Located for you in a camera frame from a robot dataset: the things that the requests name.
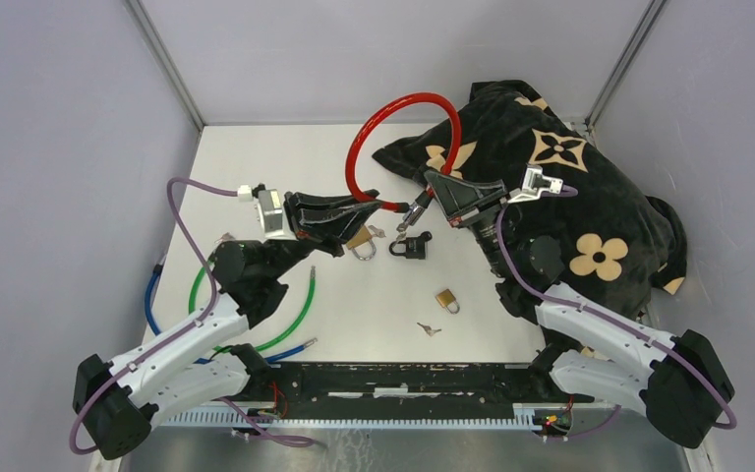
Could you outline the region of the red cable lock keys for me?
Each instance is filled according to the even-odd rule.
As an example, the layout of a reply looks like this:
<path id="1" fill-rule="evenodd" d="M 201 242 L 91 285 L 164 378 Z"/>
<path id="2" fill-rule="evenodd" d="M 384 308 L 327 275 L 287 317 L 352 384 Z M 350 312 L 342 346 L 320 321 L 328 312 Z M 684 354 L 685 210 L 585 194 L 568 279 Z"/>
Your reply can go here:
<path id="1" fill-rule="evenodd" d="M 414 226 L 426 211 L 424 206 L 418 204 L 412 204 L 404 213 L 401 222 L 396 226 L 396 231 L 399 234 L 405 234 L 411 226 Z"/>

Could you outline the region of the red cable lock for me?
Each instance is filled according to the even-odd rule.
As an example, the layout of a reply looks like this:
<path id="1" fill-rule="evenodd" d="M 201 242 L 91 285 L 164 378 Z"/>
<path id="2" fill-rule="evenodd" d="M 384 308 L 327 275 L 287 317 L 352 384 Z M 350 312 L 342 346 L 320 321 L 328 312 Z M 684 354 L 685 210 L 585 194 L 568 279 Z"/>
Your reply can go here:
<path id="1" fill-rule="evenodd" d="M 457 159 L 462 141 L 462 124 L 457 109 L 446 97 L 440 94 L 429 91 L 410 93 L 390 101 L 372 115 L 362 125 L 348 149 L 344 166 L 344 177 L 348 191 L 357 202 L 367 203 L 376 201 L 380 204 L 381 209 L 395 213 L 405 212 L 410 208 L 410 205 L 407 203 L 388 202 L 367 195 L 357 183 L 356 165 L 362 146 L 365 144 L 371 132 L 380 123 L 404 108 L 421 103 L 435 105 L 441 108 L 447 115 L 448 123 L 450 125 L 451 141 L 447 157 L 445 158 L 445 164 L 440 168 L 440 172 L 449 175 L 453 170 L 454 162 Z"/>

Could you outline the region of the black padlock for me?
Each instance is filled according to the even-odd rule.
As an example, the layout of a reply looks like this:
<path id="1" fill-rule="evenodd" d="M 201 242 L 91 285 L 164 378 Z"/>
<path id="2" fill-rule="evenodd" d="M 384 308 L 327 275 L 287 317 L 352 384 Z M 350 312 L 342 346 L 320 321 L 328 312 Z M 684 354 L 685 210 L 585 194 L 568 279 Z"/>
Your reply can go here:
<path id="1" fill-rule="evenodd" d="M 427 258 L 427 245 L 432 239 L 432 233 L 424 231 L 418 236 L 404 237 L 392 242 L 388 251 L 394 257 L 416 261 L 425 260 Z"/>

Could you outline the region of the large brass padlock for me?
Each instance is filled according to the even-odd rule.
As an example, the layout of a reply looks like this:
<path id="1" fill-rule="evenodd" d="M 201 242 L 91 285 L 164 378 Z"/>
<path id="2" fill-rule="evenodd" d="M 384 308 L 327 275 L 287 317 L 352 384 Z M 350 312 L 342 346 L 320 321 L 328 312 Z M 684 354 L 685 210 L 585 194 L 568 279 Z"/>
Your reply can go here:
<path id="1" fill-rule="evenodd" d="M 367 262 L 377 254 L 377 246 L 373 241 L 373 234 L 366 225 L 345 244 L 347 250 L 359 261 Z"/>

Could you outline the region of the small brass padlock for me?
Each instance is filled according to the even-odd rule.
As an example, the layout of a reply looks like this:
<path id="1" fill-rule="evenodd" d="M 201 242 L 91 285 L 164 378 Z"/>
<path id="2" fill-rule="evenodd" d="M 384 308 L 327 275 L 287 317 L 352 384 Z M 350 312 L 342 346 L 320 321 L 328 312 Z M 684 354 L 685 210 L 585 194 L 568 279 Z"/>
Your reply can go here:
<path id="1" fill-rule="evenodd" d="M 449 314 L 456 315 L 460 312 L 460 304 L 450 289 L 443 289 L 435 295 L 438 304 Z"/>

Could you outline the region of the small padlock keys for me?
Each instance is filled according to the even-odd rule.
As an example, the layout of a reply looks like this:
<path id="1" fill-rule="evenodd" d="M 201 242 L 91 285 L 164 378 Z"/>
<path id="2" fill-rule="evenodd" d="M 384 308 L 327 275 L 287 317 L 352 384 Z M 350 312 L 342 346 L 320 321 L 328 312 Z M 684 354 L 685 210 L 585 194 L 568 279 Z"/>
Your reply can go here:
<path id="1" fill-rule="evenodd" d="M 417 323 L 417 326 L 420 327 L 424 331 L 424 333 L 429 337 L 433 337 L 436 334 L 442 332 L 441 328 L 433 328 L 427 324 Z"/>

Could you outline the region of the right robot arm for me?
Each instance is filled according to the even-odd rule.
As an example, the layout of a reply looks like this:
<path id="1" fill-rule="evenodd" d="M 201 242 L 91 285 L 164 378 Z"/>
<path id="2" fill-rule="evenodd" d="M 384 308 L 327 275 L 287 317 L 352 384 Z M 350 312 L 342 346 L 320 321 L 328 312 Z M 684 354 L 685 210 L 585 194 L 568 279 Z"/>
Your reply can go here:
<path id="1" fill-rule="evenodd" d="M 551 236 L 519 237 L 505 231 L 509 209 L 543 198 L 572 198 L 577 190 L 527 167 L 522 183 L 508 190 L 501 181 L 472 183 L 429 170 L 427 189 L 451 226 L 467 228 L 483 249 L 495 290 L 506 312 L 569 342 L 540 352 L 528 376 L 542 401 L 561 394 L 586 395 L 644 417 L 663 436 L 698 447 L 712 429 L 737 425 L 729 404 L 733 385 L 711 342 L 639 324 L 588 299 L 561 281 L 559 243 Z M 596 350 L 594 357 L 569 343 Z"/>

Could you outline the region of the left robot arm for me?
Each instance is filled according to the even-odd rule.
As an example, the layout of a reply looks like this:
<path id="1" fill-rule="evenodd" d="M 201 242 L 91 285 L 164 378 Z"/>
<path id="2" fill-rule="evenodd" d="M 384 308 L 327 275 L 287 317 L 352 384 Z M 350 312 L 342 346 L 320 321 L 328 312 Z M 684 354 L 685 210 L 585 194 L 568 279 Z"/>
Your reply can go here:
<path id="1" fill-rule="evenodd" d="M 208 363 L 203 356 L 273 315 L 288 290 L 280 277 L 314 251 L 342 256 L 381 207 L 374 193 L 359 202 L 242 186 L 233 195 L 255 205 L 264 238 L 227 239 L 200 257 L 213 289 L 207 303 L 146 344 L 109 361 L 91 355 L 78 367 L 75 427 L 87 431 L 107 460 L 133 451 L 166 419 L 212 399 L 263 397 L 270 375 L 251 346 Z"/>

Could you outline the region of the large padlock keys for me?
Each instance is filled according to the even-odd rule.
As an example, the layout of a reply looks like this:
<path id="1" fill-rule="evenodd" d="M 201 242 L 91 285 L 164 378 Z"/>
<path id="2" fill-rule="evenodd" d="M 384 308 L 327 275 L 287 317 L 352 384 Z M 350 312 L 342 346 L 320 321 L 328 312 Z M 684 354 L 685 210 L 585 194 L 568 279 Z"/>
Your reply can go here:
<path id="1" fill-rule="evenodd" d="M 370 233 L 374 237 L 377 237 L 377 238 L 385 238 L 386 237 L 385 232 L 382 229 L 380 229 L 380 228 L 378 228 L 378 227 L 376 227 L 374 225 L 369 225 L 368 229 L 369 229 Z"/>

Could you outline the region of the black floral blanket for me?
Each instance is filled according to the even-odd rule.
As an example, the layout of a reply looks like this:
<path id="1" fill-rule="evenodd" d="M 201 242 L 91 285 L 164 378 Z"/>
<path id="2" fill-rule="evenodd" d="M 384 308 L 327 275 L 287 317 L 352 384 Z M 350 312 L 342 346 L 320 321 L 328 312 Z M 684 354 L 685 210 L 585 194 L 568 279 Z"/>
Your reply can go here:
<path id="1" fill-rule="evenodd" d="M 558 193 L 495 209 L 474 229 L 511 316 L 532 319 L 555 282 L 628 318 L 654 290 L 678 291 L 687 237 L 677 212 L 644 194 L 528 83 L 475 83 L 459 116 L 455 178 L 518 190 L 536 166 L 562 183 Z"/>

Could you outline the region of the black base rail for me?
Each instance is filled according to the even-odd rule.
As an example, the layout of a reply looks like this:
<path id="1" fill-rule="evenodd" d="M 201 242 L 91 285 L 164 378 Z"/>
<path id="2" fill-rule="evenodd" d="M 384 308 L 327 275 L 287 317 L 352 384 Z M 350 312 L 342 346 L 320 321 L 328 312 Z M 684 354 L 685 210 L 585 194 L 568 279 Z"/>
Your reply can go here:
<path id="1" fill-rule="evenodd" d="M 282 362 L 254 375 L 235 404 L 287 420 L 504 420 L 514 408 L 593 402 L 527 364 Z"/>

